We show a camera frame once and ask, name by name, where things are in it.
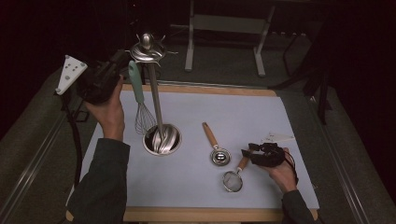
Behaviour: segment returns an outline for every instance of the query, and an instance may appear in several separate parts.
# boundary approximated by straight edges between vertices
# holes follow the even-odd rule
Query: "teal handle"
[[[143,96],[142,78],[140,77],[139,69],[134,61],[129,61],[128,73],[132,86],[134,87],[134,98],[139,104],[142,104],[145,101],[145,97]]]

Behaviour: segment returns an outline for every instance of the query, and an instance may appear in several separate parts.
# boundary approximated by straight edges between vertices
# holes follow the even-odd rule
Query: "gray cloth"
[[[299,190],[287,192],[283,195],[282,224],[310,224],[315,223],[311,212],[306,207],[303,196]]]
[[[120,141],[98,139],[90,170],[67,204],[73,223],[122,223],[129,150]]]

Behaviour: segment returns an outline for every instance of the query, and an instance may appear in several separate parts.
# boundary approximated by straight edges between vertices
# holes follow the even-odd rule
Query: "metal utensil holder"
[[[148,77],[157,120],[157,126],[153,127],[144,135],[143,145],[150,154],[158,156],[169,155],[179,148],[181,144],[181,133],[175,125],[163,124],[160,94],[158,92],[158,82],[155,74],[155,63],[160,65],[159,60],[166,55],[166,48],[162,44],[164,37],[160,41],[155,41],[152,35],[143,34],[140,37],[138,36],[138,39],[139,43],[135,44],[131,49],[131,56],[136,63],[145,63],[148,66]],[[164,132],[164,125],[168,125],[170,128],[175,129],[173,133],[175,136],[167,136]],[[158,132],[160,140],[155,138],[155,132]],[[169,144],[169,141],[165,141],[166,138],[175,139],[175,141],[171,142],[171,146],[165,146],[164,144]]]

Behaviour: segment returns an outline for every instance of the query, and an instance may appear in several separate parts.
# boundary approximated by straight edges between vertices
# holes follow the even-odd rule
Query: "white table surface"
[[[155,116],[151,92],[144,92],[145,104]],[[160,92],[163,122],[181,130],[182,143],[174,153],[158,157],[142,145],[142,135],[134,130],[137,103],[132,91],[123,91],[125,112],[124,142],[131,146],[127,172],[127,206],[202,207],[202,208],[280,208],[281,191],[261,168],[251,162],[240,173],[244,186],[236,193],[222,186],[222,175],[235,170],[242,158],[240,149],[248,143],[260,144],[269,133],[294,135],[279,97],[235,96],[200,93]],[[210,158],[212,146],[202,123],[207,122],[219,146],[232,154],[223,167]],[[97,125],[87,149],[81,176],[89,169],[97,138],[102,137]],[[279,143],[288,147],[295,159],[298,188],[310,209],[318,209],[318,199],[311,185],[296,140]]]

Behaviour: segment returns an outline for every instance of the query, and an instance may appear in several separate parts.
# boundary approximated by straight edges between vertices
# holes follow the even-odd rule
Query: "person's left hand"
[[[92,105],[85,102],[85,106],[102,126],[104,138],[118,141],[123,140],[123,132],[125,129],[124,112],[120,101],[122,81],[123,78],[120,76],[119,83],[108,101],[100,105]]]

